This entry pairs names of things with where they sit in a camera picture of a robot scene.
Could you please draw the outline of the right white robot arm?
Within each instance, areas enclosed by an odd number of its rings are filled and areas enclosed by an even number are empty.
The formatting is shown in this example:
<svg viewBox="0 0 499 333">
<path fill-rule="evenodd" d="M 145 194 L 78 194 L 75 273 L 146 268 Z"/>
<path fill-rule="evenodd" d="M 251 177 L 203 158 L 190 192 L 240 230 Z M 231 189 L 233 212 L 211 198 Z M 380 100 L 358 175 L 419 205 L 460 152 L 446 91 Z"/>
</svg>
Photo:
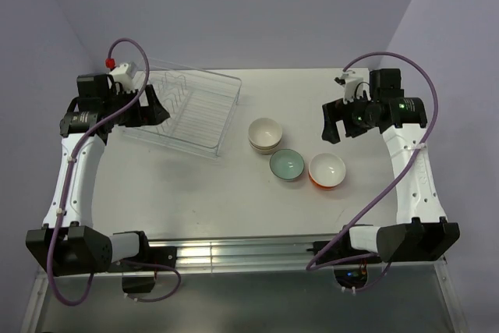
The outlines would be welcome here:
<svg viewBox="0 0 499 333">
<path fill-rule="evenodd" d="M 352 263 L 376 257 L 384 263 L 438 260 L 459 239 L 437 196 L 427 150 L 432 122 L 423 101 L 407 97 L 399 69 L 378 69 L 365 84 L 352 70 L 335 78 L 341 99 L 323 105 L 323 140 L 338 143 L 337 124 L 355 138 L 378 129 L 388 149 L 397 197 L 396 222 L 389 226 L 346 225 L 334 244 L 318 252 L 316 264 Z"/>
</svg>

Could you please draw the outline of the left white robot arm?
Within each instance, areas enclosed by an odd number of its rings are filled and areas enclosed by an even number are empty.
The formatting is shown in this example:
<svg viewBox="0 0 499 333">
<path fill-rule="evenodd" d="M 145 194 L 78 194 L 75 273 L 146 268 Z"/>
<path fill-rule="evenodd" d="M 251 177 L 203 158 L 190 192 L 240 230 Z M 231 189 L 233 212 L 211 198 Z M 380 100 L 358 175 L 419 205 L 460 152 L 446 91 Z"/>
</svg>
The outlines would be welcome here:
<svg viewBox="0 0 499 333">
<path fill-rule="evenodd" d="M 156 126 L 170 114 L 149 83 L 126 90 L 101 73 L 80 75 L 76 84 L 78 94 L 59 124 L 62 161 L 55 193 L 41 227 L 27 232 L 27 249 L 55 277 L 106 272 L 121 260 L 143 270 L 152 260 L 144 232 L 107 236 L 93 228 L 95 179 L 114 127 Z"/>
</svg>

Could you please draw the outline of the white orange bowl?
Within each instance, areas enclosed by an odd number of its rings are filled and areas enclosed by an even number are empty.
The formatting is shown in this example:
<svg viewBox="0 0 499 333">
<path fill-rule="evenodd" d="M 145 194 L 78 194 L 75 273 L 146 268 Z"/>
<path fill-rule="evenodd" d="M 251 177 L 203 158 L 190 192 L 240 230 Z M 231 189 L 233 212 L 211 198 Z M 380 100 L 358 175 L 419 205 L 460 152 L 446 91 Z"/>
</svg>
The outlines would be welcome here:
<svg viewBox="0 0 499 333">
<path fill-rule="evenodd" d="M 314 156 L 308 165 L 308 175 L 315 180 L 331 184 L 343 182 L 346 176 L 344 161 L 335 154 L 322 153 Z"/>
</svg>

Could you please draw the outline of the cream bowl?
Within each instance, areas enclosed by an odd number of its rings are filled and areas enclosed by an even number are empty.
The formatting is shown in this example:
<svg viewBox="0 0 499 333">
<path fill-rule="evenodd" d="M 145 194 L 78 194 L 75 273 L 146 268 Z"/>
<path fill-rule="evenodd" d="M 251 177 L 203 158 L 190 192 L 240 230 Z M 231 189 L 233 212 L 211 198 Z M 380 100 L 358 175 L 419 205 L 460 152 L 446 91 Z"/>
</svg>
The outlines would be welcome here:
<svg viewBox="0 0 499 333">
<path fill-rule="evenodd" d="M 254 144 L 251 140 L 249 141 L 250 146 L 253 148 L 255 152 L 258 154 L 273 154 L 275 151 L 278 150 L 281 142 L 277 142 L 276 144 L 272 145 L 271 147 L 259 147 L 258 145 Z"/>
<path fill-rule="evenodd" d="M 259 147 L 271 147 L 280 142 L 282 134 L 281 125 L 269 118 L 255 119 L 248 128 L 249 140 Z"/>
</svg>

